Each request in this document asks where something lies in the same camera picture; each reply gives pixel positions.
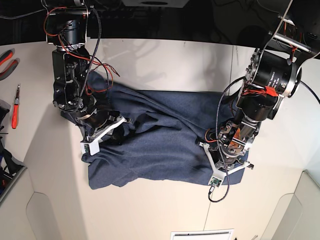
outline red screwdriver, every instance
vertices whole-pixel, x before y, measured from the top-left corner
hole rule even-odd
[[[14,99],[14,106],[13,106],[13,115],[12,115],[12,122],[11,127],[16,129],[18,126],[18,108],[19,108],[19,98],[20,98],[20,84],[18,84],[18,88],[16,89],[16,95]]]

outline dark blue fabric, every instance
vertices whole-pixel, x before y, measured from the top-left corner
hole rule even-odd
[[[88,82],[91,87],[99,82],[100,77],[94,76]],[[122,187],[137,178],[207,185],[212,169],[196,142],[215,127],[220,96],[215,92],[137,91],[115,83],[109,93],[111,102],[135,126],[122,124],[126,134],[131,131],[122,145],[106,141],[99,153],[82,156],[90,164],[90,187]],[[230,107],[223,105],[219,116],[221,122],[231,118]],[[243,173],[230,175],[231,184],[239,183]]]

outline metal rod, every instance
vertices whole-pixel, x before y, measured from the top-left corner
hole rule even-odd
[[[307,45],[304,45],[304,44],[302,44],[301,42],[298,42],[298,41],[296,41],[296,40],[293,40],[293,39],[291,39],[291,38],[289,38],[289,37],[287,37],[287,36],[284,36],[284,35],[282,35],[282,34],[276,33],[276,34],[274,35],[274,38],[275,38],[275,39],[278,39],[278,40],[280,40],[280,41],[283,41],[283,42],[285,42],[285,43],[287,43],[287,44],[291,44],[292,46],[295,46],[295,47],[297,47],[297,48],[299,48],[299,49],[301,49],[301,50],[303,50],[303,51],[305,51],[305,52],[307,52],[307,53],[312,53],[311,47],[309,47],[309,46],[307,46]]]
[[[282,17],[281,14],[279,13],[278,18],[283,19],[283,21],[286,22],[287,24],[291,24],[295,26],[295,23],[288,16]]]
[[[295,26],[294,22],[291,19],[284,18],[283,21],[286,22],[287,24]]]

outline red wire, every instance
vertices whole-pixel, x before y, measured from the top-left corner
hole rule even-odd
[[[206,141],[207,143],[214,143],[214,142],[217,141],[216,139],[210,140],[210,141],[207,139],[207,134],[208,134],[208,132],[210,131],[210,129],[211,129],[211,128],[209,128],[209,129],[205,132],[205,134],[204,134],[204,139],[205,139],[205,141]]]
[[[266,90],[254,90],[254,89],[246,89],[243,91],[242,95],[248,95],[248,94],[266,94]]]
[[[49,15],[50,15],[53,11],[55,11],[55,10],[57,10],[57,9],[66,9],[66,8],[67,8],[66,6],[60,6],[60,7],[55,7],[55,8],[53,8],[52,10],[50,10],[50,11],[48,12],[48,14],[46,15],[45,19],[44,19],[44,22],[43,22],[43,30],[44,30],[45,34],[48,35],[48,36],[50,36],[50,37],[56,37],[56,36],[58,36],[59,42],[60,42],[60,44],[61,44],[61,47],[65,50],[65,52],[66,52],[67,54],[69,54],[69,55],[71,55],[71,56],[73,56],[73,57],[75,57],[75,58],[78,58],[78,59],[84,59],[84,60],[90,61],[90,58],[78,56],[78,55],[75,55],[75,54],[71,53],[70,51],[68,51],[68,50],[66,49],[65,45],[63,44],[59,33],[57,33],[57,34],[52,34],[52,33],[48,33],[47,30],[46,30],[46,22],[47,22],[47,19],[48,19]],[[101,92],[105,92],[106,90],[111,89],[111,88],[114,86],[114,76],[113,76],[112,72],[110,71],[110,69],[107,67],[108,64],[106,64],[106,63],[101,64],[101,63],[99,63],[99,62],[97,62],[97,61],[94,61],[94,60],[92,61],[92,63],[95,64],[95,65],[98,65],[94,70],[96,70],[96,69],[97,69],[98,67],[100,67],[100,66],[103,66],[103,67],[110,73],[110,75],[111,75],[111,82],[112,82],[112,83],[111,83],[111,86],[108,87],[107,89],[98,90],[98,91],[95,91],[95,92],[101,93]],[[119,74],[114,70],[113,67],[112,67],[112,70],[114,71],[115,74],[117,74],[117,75],[119,76]],[[92,90],[92,89],[90,89],[90,90],[91,90],[91,93],[88,92],[88,89],[87,89],[87,87],[86,87],[85,91],[86,91],[86,94],[87,94],[87,95],[91,95],[91,94],[93,93],[93,90]]]
[[[52,33],[48,33],[48,32],[47,32],[47,30],[46,30],[46,22],[47,22],[47,19],[48,19],[49,15],[50,15],[53,11],[55,11],[55,10],[57,10],[57,9],[66,9],[66,8],[67,8],[66,6],[59,6],[59,7],[53,8],[51,11],[48,12],[48,14],[45,16],[45,19],[44,19],[44,22],[43,22],[43,30],[44,30],[45,34],[47,34],[47,35],[50,36],[50,37],[58,36],[59,33],[57,33],[57,34],[52,34]]]

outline pliers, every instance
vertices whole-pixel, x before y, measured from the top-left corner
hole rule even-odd
[[[14,53],[12,52],[12,50],[8,50],[6,51],[4,54],[2,54],[2,56],[0,56],[0,66],[7,60],[9,60],[10,58],[12,58],[12,56],[14,55]],[[0,72],[0,81],[6,79],[7,77],[9,77],[10,74],[12,74],[12,72],[16,69],[16,67],[18,66],[19,62],[17,61],[17,59],[13,60],[13,62],[8,65],[5,70],[3,72]]]

